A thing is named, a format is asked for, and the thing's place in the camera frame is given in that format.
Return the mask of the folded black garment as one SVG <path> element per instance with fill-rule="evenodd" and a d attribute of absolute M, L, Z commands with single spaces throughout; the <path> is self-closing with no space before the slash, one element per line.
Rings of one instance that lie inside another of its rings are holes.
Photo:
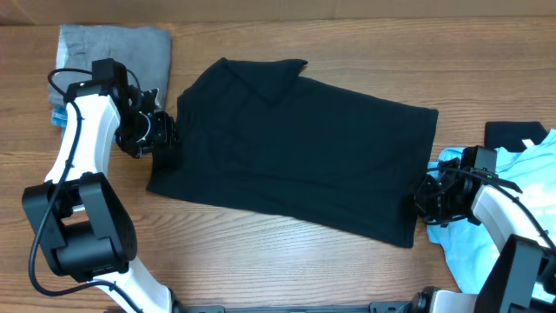
<path fill-rule="evenodd" d="M 540 144 L 548 131 L 540 122 L 486 122 L 484 146 L 488 149 L 504 148 L 509 152 L 523 152 L 524 140 Z"/>

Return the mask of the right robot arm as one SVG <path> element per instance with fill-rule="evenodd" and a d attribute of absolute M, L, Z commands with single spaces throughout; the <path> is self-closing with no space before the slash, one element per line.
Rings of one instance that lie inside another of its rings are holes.
<path fill-rule="evenodd" d="M 432 165 L 414 192 L 459 291 L 428 287 L 412 312 L 555 310 L 555 154 L 481 146 Z"/>

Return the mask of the folded blue jeans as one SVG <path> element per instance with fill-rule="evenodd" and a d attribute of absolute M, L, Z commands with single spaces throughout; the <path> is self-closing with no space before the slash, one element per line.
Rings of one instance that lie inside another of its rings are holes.
<path fill-rule="evenodd" d="M 55 106 L 51 112 L 51 123 L 59 128 L 65 129 L 67 126 L 67 111 L 62 106 Z"/>

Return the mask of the folded grey shorts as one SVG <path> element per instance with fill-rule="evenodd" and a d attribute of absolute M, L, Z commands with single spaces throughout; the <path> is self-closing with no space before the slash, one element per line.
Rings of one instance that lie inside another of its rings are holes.
<path fill-rule="evenodd" d="M 60 27 L 56 67 L 90 70 L 96 60 L 112 58 L 133 71 L 142 90 L 157 89 L 157 109 L 163 110 L 168 91 L 172 39 L 152 27 Z"/>

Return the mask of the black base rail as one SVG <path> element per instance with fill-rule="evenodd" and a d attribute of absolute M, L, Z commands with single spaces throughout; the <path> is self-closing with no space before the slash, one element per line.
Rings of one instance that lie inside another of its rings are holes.
<path fill-rule="evenodd" d="M 329 305 L 329 306 L 288 306 L 288 307 L 253 307 L 225 308 L 215 306 L 181 307 L 183 313 L 396 313 L 408 312 L 408 301 L 371 302 L 366 305 Z"/>

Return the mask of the light blue t-shirt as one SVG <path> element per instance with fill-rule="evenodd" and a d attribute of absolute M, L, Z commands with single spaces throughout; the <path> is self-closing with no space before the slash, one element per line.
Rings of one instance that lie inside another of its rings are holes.
<path fill-rule="evenodd" d="M 533 213 L 548 236 L 555 239 L 555 130 L 522 152 L 497 150 L 495 173 L 516 183 L 520 201 Z M 499 252 L 487 229 L 466 220 L 427 227 L 431 243 L 444 250 L 447 266 L 464 293 L 477 294 L 492 270 Z"/>

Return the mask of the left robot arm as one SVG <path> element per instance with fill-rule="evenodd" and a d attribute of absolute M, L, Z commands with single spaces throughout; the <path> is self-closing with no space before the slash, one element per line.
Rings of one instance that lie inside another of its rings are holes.
<path fill-rule="evenodd" d="M 30 282 L 51 297 L 98 288 L 125 312 L 182 312 L 139 259 L 134 224 L 107 179 L 112 144 L 135 159 L 170 148 L 174 119 L 156 108 L 156 90 L 129 83 L 122 63 L 97 60 L 87 73 L 61 94 L 68 121 L 52 169 L 23 192 L 35 233 Z"/>

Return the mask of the black t-shirt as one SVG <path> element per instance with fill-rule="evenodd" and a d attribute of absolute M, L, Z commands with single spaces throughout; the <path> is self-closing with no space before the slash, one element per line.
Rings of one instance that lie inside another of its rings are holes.
<path fill-rule="evenodd" d="M 321 83 L 305 65 L 212 64 L 178 97 L 180 142 L 153 155 L 148 190 L 412 247 L 409 197 L 438 111 Z"/>

